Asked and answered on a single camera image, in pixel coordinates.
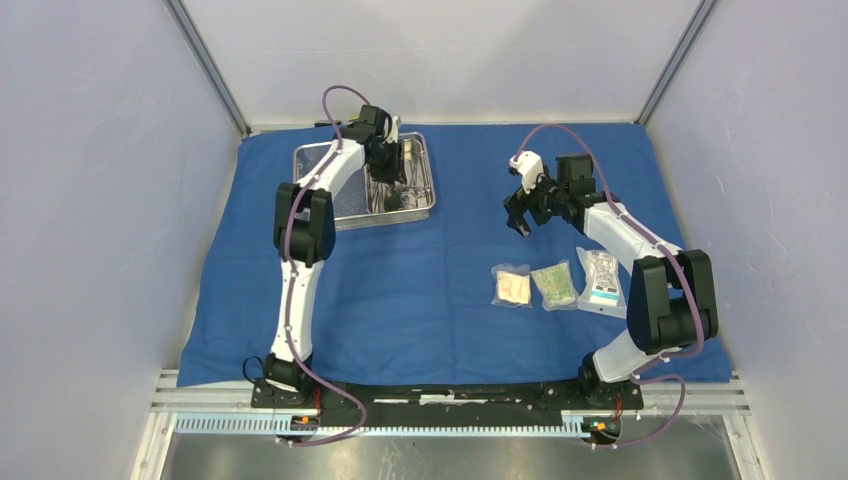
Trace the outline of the wire mesh steel basket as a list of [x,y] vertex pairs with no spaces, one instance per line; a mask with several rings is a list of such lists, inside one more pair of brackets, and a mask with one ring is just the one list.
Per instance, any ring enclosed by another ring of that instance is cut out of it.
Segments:
[[400,141],[406,181],[389,185],[373,181],[366,168],[357,171],[333,193],[338,231],[429,217],[436,204],[436,190],[425,137],[420,132],[408,132],[400,135]]

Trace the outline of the beige gauze packet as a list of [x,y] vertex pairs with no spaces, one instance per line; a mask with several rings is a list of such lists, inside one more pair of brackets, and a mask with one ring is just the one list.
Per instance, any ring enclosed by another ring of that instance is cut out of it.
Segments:
[[528,265],[499,264],[491,269],[494,295],[491,304],[508,308],[531,308],[531,271]]

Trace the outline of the green printed packet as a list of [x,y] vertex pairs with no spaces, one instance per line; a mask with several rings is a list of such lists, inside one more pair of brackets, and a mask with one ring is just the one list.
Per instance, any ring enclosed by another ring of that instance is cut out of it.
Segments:
[[578,294],[567,260],[533,270],[531,278],[542,296],[542,308],[544,310],[557,311],[577,308]]

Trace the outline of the blue surgical drape cloth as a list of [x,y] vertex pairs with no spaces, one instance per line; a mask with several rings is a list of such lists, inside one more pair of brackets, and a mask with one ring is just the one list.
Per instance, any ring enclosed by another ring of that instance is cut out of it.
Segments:
[[[342,231],[319,281],[313,370],[363,385],[494,384],[573,377],[584,356],[625,328],[581,310],[496,306],[491,270],[544,268],[592,242],[555,219],[522,237],[504,199],[518,180],[507,162],[521,143],[553,165],[590,149],[613,194],[657,236],[681,244],[654,146],[640,125],[421,125],[436,203],[428,218]],[[181,387],[256,375],[275,338],[282,272],[272,230],[275,193],[295,150],[330,139],[328,127],[245,139],[229,199],[201,276],[194,326],[180,358]]]

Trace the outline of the white blue box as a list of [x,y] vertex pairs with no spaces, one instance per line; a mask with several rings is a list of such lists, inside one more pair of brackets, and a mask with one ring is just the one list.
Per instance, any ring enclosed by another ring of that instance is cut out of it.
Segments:
[[619,262],[606,250],[576,249],[585,272],[585,288],[578,297],[578,309],[590,313],[626,318],[626,300],[619,279]]

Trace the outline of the steel surgical scissors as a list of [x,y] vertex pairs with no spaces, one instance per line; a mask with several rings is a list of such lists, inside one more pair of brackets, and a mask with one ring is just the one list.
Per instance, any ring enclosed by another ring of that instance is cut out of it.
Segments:
[[372,183],[368,189],[368,203],[372,213],[389,213],[402,210],[405,186],[400,183]]

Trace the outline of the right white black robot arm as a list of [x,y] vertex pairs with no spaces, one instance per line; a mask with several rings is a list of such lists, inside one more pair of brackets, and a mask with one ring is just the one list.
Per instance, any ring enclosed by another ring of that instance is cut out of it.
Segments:
[[561,218],[631,277],[625,330],[586,355],[571,381],[585,405],[602,408],[618,393],[630,395],[644,373],[673,358],[699,355],[717,335],[710,257],[661,239],[631,216],[590,154],[561,156],[551,173],[538,154],[522,151],[508,170],[520,179],[504,201],[508,227],[528,236],[533,225]]

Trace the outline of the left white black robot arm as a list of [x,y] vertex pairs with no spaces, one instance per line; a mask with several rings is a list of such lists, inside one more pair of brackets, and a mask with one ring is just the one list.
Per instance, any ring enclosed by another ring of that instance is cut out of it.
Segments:
[[388,184],[405,179],[398,116],[374,106],[335,127],[324,156],[294,183],[283,182],[275,197],[273,243],[282,274],[279,320],[263,376],[290,407],[314,394],[308,375],[313,351],[312,317],[321,271],[336,241],[334,200],[345,183],[365,169]]

